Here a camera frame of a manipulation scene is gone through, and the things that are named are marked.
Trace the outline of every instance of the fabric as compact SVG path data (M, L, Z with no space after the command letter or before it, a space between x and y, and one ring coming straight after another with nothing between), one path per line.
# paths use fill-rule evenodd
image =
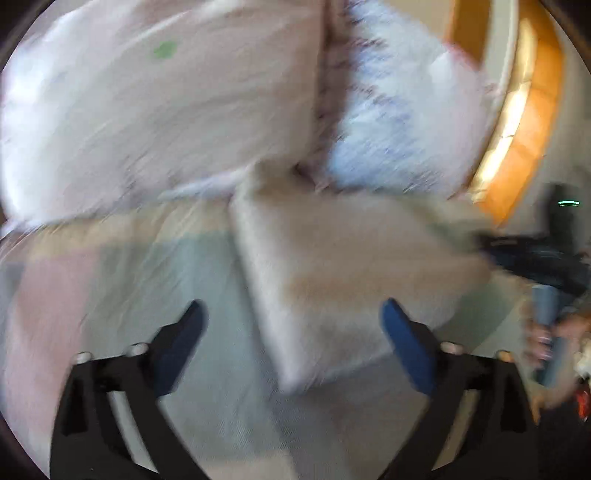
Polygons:
M169 190L227 195L251 162L295 164L322 15L314 0L92 0L40 25L2 78L7 215L38 226Z
M323 57L320 138L307 168L341 189L450 197L486 140L485 78L384 0L331 6L336 34Z
M232 200L261 335L286 393L390 351L380 307L395 298L432 328L487 282L478 254L438 239L396 198L315 194L270 164Z

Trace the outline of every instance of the blue handle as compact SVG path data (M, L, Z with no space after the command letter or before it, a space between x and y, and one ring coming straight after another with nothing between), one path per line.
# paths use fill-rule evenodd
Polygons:
M535 321L547 328L552 328L560 316L563 301L560 290L549 285L536 285L532 288ZM552 387L565 360L567 341L561 337L552 338L550 343L552 358L536 370L534 380L545 387Z

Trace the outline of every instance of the wall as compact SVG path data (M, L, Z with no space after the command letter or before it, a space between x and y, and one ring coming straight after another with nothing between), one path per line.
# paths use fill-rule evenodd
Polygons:
M583 187L578 165L582 162L585 119L591 115L591 74L563 30L554 22L564 51L564 82L548 148L534 179L504 229L508 233L534 233L541 229L540 213L546 184L566 182ZM589 217L586 208L582 217Z
M455 0L386 0L397 10L420 20L438 38L443 38L452 19Z
M519 10L517 0L493 0L483 67L487 77L506 90L515 57Z

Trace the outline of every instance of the blanket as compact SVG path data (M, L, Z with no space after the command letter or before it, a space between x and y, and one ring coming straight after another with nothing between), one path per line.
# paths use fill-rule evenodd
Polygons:
M282 395L259 339L225 202L178 201L8 238L0 261L0 408L47 473L72 356L119 355L176 321L192 299L209 326L160 405L213 480L375 479L427 399L395 356L303 395ZM506 316L488 286L446 325L478 345ZM152 468L125 399L116 415Z

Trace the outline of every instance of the cushion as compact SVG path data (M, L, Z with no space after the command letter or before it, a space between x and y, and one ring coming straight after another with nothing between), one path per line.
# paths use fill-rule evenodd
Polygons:
M283 392L391 353L380 308L445 324L489 278L486 259L440 240L395 197L316 193L260 164L231 212L259 328Z
M385 0L331 5L339 35L323 57L320 139L307 169L318 185L450 197L489 135L484 75Z
M92 0L30 35L3 75L7 213L38 225L176 187L227 194L254 161L296 163L314 127L322 10Z

